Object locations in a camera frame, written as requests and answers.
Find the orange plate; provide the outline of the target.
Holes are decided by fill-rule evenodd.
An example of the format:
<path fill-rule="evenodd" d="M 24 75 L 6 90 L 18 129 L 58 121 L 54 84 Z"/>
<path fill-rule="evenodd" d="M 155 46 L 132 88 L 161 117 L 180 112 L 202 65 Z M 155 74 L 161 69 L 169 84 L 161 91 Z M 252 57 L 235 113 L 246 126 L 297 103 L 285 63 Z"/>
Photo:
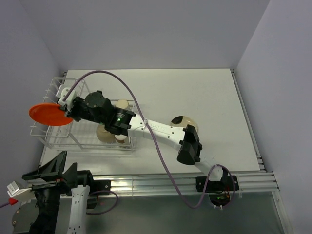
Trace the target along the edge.
<path fill-rule="evenodd" d="M 35 122 L 48 126 L 64 126 L 73 122 L 72 118 L 65 116 L 60 107 L 54 103 L 38 104 L 29 110 L 29 116 Z"/>

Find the white ceramic bowl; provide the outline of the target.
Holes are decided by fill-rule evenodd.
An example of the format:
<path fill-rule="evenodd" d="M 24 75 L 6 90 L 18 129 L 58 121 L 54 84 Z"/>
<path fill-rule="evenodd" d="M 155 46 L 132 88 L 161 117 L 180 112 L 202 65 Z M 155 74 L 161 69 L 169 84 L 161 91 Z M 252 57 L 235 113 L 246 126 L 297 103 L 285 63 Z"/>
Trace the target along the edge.
<path fill-rule="evenodd" d="M 102 124 L 97 126 L 96 135 L 98 140 L 103 143 L 114 143 L 116 141 L 115 135 L 108 132 Z"/>

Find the steel cup brown base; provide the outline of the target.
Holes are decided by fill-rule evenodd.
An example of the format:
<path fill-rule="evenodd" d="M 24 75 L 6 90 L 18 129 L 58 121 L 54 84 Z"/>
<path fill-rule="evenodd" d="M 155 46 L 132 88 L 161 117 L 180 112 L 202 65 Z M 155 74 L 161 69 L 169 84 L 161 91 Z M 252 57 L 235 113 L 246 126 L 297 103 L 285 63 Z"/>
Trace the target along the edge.
<path fill-rule="evenodd" d="M 125 99 L 118 100 L 116 102 L 116 107 L 120 109 L 125 109 L 125 110 L 129 110 L 130 108 L 128 100 L 125 100 Z"/>
<path fill-rule="evenodd" d="M 119 144 L 125 144 L 128 140 L 128 137 L 124 135 L 115 135 L 115 140 Z"/>

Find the beige plate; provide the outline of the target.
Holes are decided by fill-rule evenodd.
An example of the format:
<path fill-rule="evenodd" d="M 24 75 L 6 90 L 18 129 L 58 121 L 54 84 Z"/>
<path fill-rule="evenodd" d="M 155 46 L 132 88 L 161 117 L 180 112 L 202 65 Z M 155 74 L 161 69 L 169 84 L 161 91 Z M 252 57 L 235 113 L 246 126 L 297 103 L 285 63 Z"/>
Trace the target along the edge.
<path fill-rule="evenodd" d="M 177 116 L 173 118 L 170 122 L 171 126 L 186 128 L 187 125 L 192 125 L 198 131 L 197 123 L 190 117 L 187 116 Z"/>

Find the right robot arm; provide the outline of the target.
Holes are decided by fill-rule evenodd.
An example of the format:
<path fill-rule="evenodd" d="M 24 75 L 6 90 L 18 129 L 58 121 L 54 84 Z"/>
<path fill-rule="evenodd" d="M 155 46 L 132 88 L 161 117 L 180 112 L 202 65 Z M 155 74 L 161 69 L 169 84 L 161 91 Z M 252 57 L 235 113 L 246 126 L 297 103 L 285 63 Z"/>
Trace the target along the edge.
<path fill-rule="evenodd" d="M 202 182 L 203 192 L 238 190 L 237 181 L 227 168 L 213 160 L 201 159 L 203 146 L 194 126 L 176 127 L 148 120 L 142 112 L 136 114 L 114 106 L 103 96 L 102 91 L 95 91 L 86 98 L 81 98 L 76 91 L 64 88 L 58 91 L 57 98 L 64 118 L 97 123 L 113 135 L 150 139 L 156 147 L 163 143 L 177 150 L 179 163 L 195 166 L 207 176 Z"/>

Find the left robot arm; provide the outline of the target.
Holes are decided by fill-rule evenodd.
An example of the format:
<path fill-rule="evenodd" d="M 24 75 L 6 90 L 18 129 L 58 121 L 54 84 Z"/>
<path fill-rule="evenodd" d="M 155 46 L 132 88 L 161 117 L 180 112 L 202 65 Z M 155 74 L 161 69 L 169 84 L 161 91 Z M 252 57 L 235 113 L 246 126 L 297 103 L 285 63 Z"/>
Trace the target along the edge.
<path fill-rule="evenodd" d="M 18 188 L 9 195 L 22 205 L 12 218 L 15 234 L 55 234 L 60 222 L 62 199 L 71 200 L 67 234 L 86 232 L 86 211 L 89 194 L 95 182 L 89 170 L 78 170 L 74 162 L 65 167 L 67 151 L 58 153 L 52 160 L 22 175 L 28 182 L 26 188 Z"/>

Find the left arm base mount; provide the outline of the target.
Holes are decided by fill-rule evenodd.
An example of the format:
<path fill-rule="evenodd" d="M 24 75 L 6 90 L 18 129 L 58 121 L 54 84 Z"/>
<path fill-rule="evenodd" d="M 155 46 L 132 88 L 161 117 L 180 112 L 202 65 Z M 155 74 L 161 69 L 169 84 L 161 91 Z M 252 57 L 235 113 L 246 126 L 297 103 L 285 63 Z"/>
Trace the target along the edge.
<path fill-rule="evenodd" d="M 98 193 L 97 195 L 109 195 L 110 190 L 111 190 L 111 180 L 109 179 L 94 180 L 90 188 L 90 193 L 94 193 L 96 191 L 102 191 Z"/>

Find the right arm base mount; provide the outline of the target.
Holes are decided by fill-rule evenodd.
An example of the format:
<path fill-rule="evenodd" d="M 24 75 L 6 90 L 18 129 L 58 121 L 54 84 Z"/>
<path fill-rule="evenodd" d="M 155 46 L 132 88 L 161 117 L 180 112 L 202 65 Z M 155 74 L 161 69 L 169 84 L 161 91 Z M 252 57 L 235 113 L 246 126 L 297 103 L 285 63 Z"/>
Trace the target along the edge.
<path fill-rule="evenodd" d="M 197 192 L 202 192 L 204 189 L 204 184 L 206 181 L 206 177 L 198 176 L 195 178 L 196 184 L 195 188 Z M 232 192 L 238 191 L 239 184 L 237 180 L 237 176 L 226 175 L 220 181 L 208 181 L 205 192 L 206 193 L 222 193 L 222 192 Z"/>

